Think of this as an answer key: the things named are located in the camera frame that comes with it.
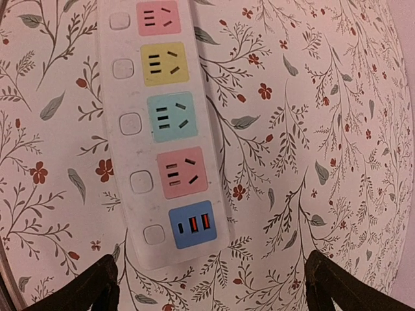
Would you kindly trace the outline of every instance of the floral tablecloth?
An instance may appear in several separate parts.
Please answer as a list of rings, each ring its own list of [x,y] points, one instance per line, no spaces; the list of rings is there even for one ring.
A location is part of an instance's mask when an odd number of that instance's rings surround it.
[[[385,0],[191,0],[232,242],[145,271],[102,108],[97,0],[11,0],[0,37],[0,235],[28,303],[105,253],[119,310],[303,310],[313,249],[389,293],[412,196]],[[238,122],[244,118],[244,126]]]

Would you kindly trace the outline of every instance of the orange usb port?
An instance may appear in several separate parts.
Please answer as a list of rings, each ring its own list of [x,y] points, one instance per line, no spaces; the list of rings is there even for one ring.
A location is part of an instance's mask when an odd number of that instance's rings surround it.
[[[210,229],[210,222],[209,222],[209,215],[203,214],[202,215],[202,223],[203,223],[203,229]]]
[[[189,223],[190,223],[190,230],[192,231],[192,233],[199,231],[197,227],[196,217],[189,218]]]

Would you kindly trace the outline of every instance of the white power strip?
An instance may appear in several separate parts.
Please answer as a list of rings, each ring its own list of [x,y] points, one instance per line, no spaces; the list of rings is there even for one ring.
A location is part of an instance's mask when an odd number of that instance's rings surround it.
[[[188,1],[101,0],[104,113],[140,265],[224,249],[229,230]]]

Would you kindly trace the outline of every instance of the electrical socket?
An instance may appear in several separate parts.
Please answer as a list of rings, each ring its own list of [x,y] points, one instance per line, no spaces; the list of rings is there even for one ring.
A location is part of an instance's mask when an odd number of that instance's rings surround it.
[[[178,249],[217,238],[215,217],[209,201],[172,209],[169,211],[169,218]]]
[[[148,98],[147,104],[156,143],[198,135],[191,93],[153,96]]]
[[[144,84],[161,86],[189,81],[183,43],[161,43],[141,47]]]
[[[137,4],[137,19],[140,36],[181,32],[176,1],[139,2]]]
[[[208,189],[201,147],[159,154],[157,164],[166,199],[187,196]]]

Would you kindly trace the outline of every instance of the white switch button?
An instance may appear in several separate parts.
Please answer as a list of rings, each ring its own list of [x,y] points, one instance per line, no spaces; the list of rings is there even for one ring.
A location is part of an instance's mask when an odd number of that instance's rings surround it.
[[[137,113],[126,113],[119,118],[119,127],[124,135],[135,135],[141,132],[141,118]]]
[[[125,12],[113,13],[110,16],[110,27],[112,30],[123,30],[130,26],[130,16]]]
[[[163,227],[160,225],[151,225],[144,229],[145,242],[150,245],[160,244],[164,241],[165,235]]]
[[[135,193],[146,193],[153,189],[153,179],[151,178],[150,172],[146,170],[132,173],[130,182],[132,190]]]
[[[134,74],[134,64],[132,60],[116,60],[112,65],[112,72],[116,79],[130,78]]]

